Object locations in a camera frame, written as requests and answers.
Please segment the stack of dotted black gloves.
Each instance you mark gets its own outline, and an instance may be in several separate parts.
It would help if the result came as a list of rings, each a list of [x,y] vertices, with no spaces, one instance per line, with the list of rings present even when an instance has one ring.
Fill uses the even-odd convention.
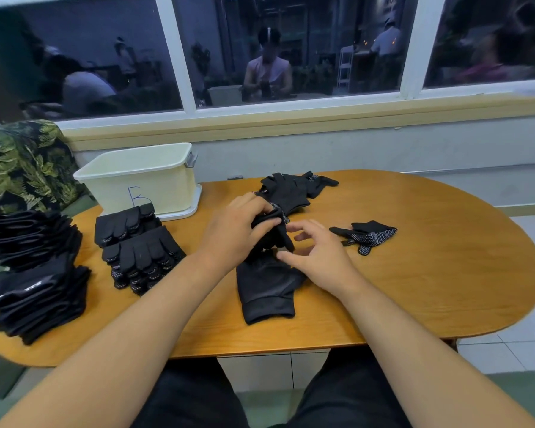
[[[111,267],[114,287],[146,294],[183,259],[186,253],[155,213],[152,203],[100,215],[95,244]]]

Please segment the green leaf print cushion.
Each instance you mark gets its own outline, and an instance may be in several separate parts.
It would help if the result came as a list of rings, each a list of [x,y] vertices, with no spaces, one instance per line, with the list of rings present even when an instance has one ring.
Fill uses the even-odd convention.
[[[67,139],[54,122],[0,125],[0,214],[63,211],[90,194],[73,177],[77,170]]]

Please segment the black knit glove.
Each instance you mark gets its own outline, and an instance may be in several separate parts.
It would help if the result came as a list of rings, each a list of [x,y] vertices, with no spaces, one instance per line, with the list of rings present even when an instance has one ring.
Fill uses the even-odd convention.
[[[236,268],[238,296],[247,325],[273,317],[295,317],[294,292],[306,280],[304,273],[277,258],[280,250],[295,250],[280,208],[273,206],[271,212],[257,215],[251,227],[273,218],[280,218],[281,222],[255,244]]]

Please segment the stack of wrapped black gloves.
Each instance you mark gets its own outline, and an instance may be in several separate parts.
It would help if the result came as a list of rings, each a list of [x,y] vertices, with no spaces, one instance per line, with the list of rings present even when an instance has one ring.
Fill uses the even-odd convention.
[[[75,264],[82,240],[60,212],[0,214],[0,333],[30,346],[84,314],[91,270]]]

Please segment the black trousers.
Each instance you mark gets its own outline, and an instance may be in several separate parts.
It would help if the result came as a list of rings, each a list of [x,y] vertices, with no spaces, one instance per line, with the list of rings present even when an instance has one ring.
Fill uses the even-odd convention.
[[[295,414],[272,428],[412,428],[367,345],[331,349]],[[130,428],[249,428],[216,358],[170,360]]]

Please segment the wooden window sill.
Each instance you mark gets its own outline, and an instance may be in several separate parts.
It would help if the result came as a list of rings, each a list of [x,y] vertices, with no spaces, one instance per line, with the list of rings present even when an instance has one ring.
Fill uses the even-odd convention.
[[[58,125],[74,151],[86,151],[531,116],[535,116],[535,95],[524,91],[162,122],[125,122],[107,127],[70,128],[61,122]]]

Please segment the cream plastic bin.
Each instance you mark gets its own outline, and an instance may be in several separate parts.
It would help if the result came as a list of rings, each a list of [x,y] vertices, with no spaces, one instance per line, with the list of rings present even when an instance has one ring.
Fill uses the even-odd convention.
[[[106,152],[73,176],[84,184],[102,214],[151,204],[161,221],[193,215],[202,186],[195,182],[198,153],[191,143],[154,145]]]

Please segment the black glove with white dots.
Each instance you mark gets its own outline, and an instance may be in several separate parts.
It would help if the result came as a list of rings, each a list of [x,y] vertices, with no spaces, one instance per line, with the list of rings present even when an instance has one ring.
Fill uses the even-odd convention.
[[[368,256],[372,248],[385,243],[395,236],[398,228],[371,220],[366,223],[351,223],[351,228],[331,227],[329,231],[343,237],[343,246],[358,246],[361,256]]]

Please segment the person's left forearm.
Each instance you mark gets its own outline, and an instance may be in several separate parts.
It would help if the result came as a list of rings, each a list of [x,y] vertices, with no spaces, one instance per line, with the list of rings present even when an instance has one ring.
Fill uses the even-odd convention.
[[[129,428],[186,324],[234,268],[191,254],[53,369],[0,428]]]

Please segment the person's right hand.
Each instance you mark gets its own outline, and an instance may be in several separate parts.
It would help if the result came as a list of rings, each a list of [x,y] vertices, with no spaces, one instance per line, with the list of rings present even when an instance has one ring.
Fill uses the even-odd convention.
[[[344,301],[354,295],[363,281],[340,239],[315,220],[302,220],[286,225],[289,233],[298,233],[296,241],[312,240],[309,268],[296,268],[318,287]]]

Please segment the pile of black gloves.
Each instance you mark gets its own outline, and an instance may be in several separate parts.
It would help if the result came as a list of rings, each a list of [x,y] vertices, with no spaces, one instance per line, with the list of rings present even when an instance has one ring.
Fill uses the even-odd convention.
[[[262,186],[256,192],[275,209],[280,209],[284,220],[289,222],[289,216],[310,205],[310,199],[319,196],[327,187],[335,187],[339,182],[309,171],[302,175],[273,173],[261,180]]]

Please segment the person's left hand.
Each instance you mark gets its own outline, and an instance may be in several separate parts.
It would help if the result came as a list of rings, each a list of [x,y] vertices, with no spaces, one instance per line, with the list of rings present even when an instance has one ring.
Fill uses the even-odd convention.
[[[195,254],[214,282],[219,282],[248,257],[260,240],[251,239],[251,223],[257,215],[272,210],[267,201],[248,192],[214,215]]]

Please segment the white window frame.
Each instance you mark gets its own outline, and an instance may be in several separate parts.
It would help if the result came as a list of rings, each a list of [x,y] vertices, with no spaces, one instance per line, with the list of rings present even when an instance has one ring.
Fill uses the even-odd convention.
[[[163,27],[167,49],[176,77],[182,111],[138,114],[130,116],[110,116],[93,120],[68,120],[61,123],[66,127],[107,127],[125,122],[162,122],[198,117],[226,116],[237,114],[258,114],[263,112],[295,111],[303,109],[334,108],[361,104],[389,103],[404,100],[438,99],[492,93],[524,93],[535,95],[535,80],[509,83],[474,84],[451,88],[423,89],[428,68],[428,59],[433,52],[434,32],[442,16],[445,0],[419,0],[417,20],[411,33],[402,83],[399,91],[372,95],[344,95],[326,98],[272,103],[247,104],[242,106],[198,108],[190,84],[185,52],[182,49],[180,28],[172,0],[155,0],[157,12]]]

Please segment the person's right forearm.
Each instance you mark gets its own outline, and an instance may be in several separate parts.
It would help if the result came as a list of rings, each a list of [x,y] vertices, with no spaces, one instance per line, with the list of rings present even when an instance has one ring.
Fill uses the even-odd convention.
[[[527,410],[365,279],[336,297],[413,428],[535,428]]]

